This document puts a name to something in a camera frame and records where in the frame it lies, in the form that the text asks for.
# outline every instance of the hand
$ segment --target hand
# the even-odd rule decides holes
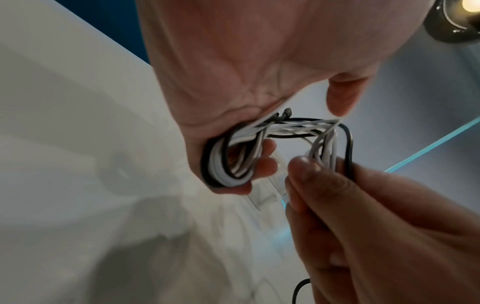
[[[395,175],[296,158],[286,214],[317,304],[478,303],[480,217]]]
[[[378,64],[422,23],[431,0],[137,0],[150,63],[200,177],[205,142],[329,79],[345,115]],[[277,169],[268,153],[257,177]],[[246,194],[251,185],[231,188]]]

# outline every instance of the light bulb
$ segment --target light bulb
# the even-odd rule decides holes
[[[480,12],[480,0],[462,0],[461,6],[470,13]]]

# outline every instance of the dark blue background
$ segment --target dark blue background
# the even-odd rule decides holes
[[[56,0],[147,63],[135,0]]]

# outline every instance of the clear plastic object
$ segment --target clear plastic object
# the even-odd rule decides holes
[[[286,204],[287,190],[285,189],[285,178],[288,175],[287,161],[279,151],[272,155],[278,164],[277,172],[269,178],[261,178],[252,182],[252,191],[246,196],[257,210],[262,210],[267,205],[278,202]]]

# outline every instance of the cable bundle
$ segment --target cable bundle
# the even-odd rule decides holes
[[[330,169],[336,169],[337,127],[345,131],[345,174],[353,179],[353,139],[349,129],[340,119],[322,120],[292,118],[287,108],[278,113],[249,124],[240,124],[220,137],[210,139],[201,158],[201,174],[207,185],[213,188],[235,187],[247,183],[253,176],[255,164],[262,155],[265,138],[300,138],[310,145],[309,157]],[[229,159],[229,152],[235,149],[235,160]]]

